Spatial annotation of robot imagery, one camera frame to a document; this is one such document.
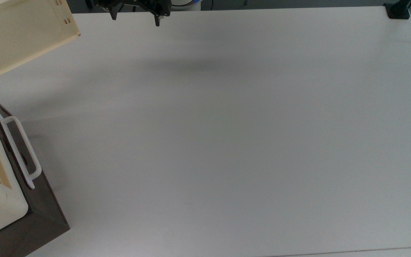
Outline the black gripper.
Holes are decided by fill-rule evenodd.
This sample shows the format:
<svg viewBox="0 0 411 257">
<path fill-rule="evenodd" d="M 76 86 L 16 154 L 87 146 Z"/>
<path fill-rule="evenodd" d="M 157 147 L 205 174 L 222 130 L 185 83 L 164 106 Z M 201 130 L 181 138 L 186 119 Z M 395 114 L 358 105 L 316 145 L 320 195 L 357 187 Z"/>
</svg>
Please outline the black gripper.
<svg viewBox="0 0 411 257">
<path fill-rule="evenodd" d="M 101 7 L 109 11 L 112 20 L 116 20 L 117 14 L 124 5 L 139 7 L 148 13 L 154 15 L 156 27 L 160 26 L 162 16 L 170 16 L 172 1 L 171 0 L 94 0 L 94 7 Z"/>
</svg>

